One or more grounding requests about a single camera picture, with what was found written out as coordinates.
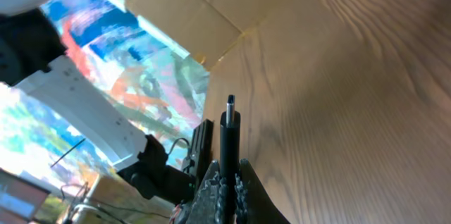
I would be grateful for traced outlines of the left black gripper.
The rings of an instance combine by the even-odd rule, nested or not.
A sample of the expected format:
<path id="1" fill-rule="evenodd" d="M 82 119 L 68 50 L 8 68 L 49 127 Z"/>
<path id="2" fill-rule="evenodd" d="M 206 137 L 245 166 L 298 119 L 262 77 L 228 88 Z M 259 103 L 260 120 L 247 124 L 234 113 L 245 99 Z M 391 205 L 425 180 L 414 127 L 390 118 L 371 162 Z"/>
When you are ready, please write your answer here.
<path id="1" fill-rule="evenodd" d="M 206 119 L 193 131 L 187 156 L 183 159 L 182 171 L 201 182 L 211 163 L 211 143 L 214 123 Z"/>

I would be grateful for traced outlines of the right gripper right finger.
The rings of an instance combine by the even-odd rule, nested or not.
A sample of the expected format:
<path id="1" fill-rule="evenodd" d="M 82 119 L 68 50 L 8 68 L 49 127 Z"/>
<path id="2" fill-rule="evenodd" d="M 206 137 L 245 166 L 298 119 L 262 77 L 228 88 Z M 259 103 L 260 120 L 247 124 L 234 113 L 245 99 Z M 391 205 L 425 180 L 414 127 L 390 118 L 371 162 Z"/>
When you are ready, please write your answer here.
<path id="1" fill-rule="evenodd" d="M 235 175 L 235 222 L 239 224 L 289 224 L 277 209 L 255 173 L 243 158 Z"/>

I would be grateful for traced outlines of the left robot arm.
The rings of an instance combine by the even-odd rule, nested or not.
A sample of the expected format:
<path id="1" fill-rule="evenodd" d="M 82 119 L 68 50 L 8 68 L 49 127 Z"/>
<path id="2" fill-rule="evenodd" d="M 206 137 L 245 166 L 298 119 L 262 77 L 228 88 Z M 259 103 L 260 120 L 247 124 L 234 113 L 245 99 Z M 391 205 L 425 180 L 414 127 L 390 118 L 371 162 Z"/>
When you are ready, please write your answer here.
<path id="1" fill-rule="evenodd" d="M 196 126 L 182 168 L 167 164 L 158 140 L 136 128 L 82 75 L 38 8 L 1 16 L 1 81 L 63 116 L 100 148 L 142 197 L 172 204 L 194 199 L 211 160 L 214 124 Z"/>

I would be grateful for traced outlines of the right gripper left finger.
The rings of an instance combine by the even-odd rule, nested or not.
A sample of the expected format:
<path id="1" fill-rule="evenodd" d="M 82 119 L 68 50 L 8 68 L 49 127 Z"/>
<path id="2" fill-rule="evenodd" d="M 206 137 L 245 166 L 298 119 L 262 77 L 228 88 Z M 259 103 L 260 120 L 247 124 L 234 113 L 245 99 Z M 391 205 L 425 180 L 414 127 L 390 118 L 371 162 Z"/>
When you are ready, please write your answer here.
<path id="1" fill-rule="evenodd" d="M 224 224 L 227 221 L 226 209 L 228 186 L 221 177 L 220 165 L 212 161 L 202 180 L 191 205 L 187 224 Z"/>

